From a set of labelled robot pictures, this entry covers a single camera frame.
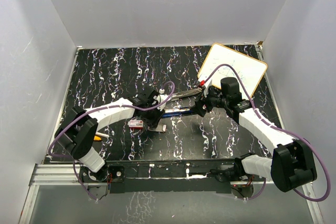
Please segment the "staple strip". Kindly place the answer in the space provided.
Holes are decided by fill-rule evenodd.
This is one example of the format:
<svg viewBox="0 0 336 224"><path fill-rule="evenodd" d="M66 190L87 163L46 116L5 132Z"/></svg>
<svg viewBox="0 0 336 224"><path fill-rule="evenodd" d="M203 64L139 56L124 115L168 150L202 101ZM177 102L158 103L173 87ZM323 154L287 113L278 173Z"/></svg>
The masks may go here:
<svg viewBox="0 0 336 224"><path fill-rule="evenodd" d="M157 127L150 127L148 128L151 132L159 132L159 133L165 133L166 132L166 125L158 125Z"/></svg>

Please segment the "red staple box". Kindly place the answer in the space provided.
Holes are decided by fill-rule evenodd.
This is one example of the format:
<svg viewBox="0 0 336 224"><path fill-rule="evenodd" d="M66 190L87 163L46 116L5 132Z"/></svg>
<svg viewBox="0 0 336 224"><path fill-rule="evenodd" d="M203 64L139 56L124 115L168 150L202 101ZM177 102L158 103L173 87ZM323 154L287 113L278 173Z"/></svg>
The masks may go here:
<svg viewBox="0 0 336 224"><path fill-rule="evenodd" d="M128 126L131 129L142 129L144 127L144 123L142 120L130 120L128 122Z"/></svg>

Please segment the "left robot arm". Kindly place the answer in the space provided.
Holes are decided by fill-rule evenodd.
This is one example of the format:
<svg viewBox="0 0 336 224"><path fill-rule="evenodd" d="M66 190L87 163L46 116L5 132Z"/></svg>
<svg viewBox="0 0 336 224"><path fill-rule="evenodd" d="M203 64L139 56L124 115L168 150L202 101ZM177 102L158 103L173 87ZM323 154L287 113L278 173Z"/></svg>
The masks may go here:
<svg viewBox="0 0 336 224"><path fill-rule="evenodd" d="M97 108L75 106L55 133L53 144L59 143L73 160L84 164L96 181L104 181L109 172L104 159L92 147L96 133L134 117L139 117L149 127L157 127L169 98L169 95L149 89Z"/></svg>

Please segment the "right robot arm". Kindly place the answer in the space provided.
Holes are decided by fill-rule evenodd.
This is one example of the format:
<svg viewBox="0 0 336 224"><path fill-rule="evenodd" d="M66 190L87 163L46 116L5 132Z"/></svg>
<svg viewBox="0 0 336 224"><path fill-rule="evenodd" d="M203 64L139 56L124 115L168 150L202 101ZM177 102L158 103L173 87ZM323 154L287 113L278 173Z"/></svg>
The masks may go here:
<svg viewBox="0 0 336 224"><path fill-rule="evenodd" d="M222 108L237 124L247 129L271 152L271 157L246 154L235 160L234 174L240 180L258 175L271 180L282 192L288 192L317 179L312 150L295 137L274 129L274 125L243 99L238 80L226 77L220 88L201 81L202 93L192 110L204 116L213 108Z"/></svg>

